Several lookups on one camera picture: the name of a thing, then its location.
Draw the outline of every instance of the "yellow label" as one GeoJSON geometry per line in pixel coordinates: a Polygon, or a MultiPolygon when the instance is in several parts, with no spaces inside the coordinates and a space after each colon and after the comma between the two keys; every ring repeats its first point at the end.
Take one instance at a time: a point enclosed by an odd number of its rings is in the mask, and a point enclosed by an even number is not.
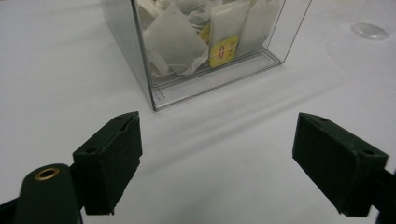
{"type": "Polygon", "coordinates": [[[213,45],[210,49],[210,66],[217,67],[232,60],[236,54],[236,46],[238,45],[238,41],[239,36],[234,35],[213,45]]]}
{"type": "Polygon", "coordinates": [[[210,35],[210,24],[208,24],[202,31],[198,34],[205,42],[206,44],[209,43],[209,35],[210,35]]]}

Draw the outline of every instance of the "clear plastic box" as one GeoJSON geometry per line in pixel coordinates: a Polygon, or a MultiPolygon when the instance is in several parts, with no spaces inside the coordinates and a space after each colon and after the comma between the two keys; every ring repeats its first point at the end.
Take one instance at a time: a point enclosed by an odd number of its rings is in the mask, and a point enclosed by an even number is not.
{"type": "Polygon", "coordinates": [[[284,63],[310,3],[102,0],[102,7],[157,111],[284,63]]]}

